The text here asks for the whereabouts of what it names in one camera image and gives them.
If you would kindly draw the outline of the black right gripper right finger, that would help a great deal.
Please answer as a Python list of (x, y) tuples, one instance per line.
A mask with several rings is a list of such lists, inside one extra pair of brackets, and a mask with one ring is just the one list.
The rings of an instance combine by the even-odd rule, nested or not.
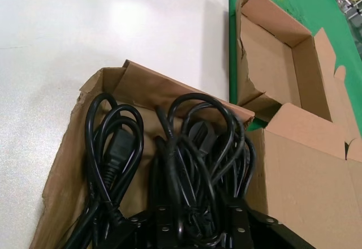
[(277, 248), (278, 236), (272, 227), (277, 220), (246, 207), (227, 207), (224, 248)]

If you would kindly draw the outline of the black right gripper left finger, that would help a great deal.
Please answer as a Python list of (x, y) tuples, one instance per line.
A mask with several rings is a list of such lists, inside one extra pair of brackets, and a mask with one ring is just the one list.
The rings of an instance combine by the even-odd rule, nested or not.
[(156, 205), (127, 219), (131, 232), (124, 248), (179, 248), (173, 208)]

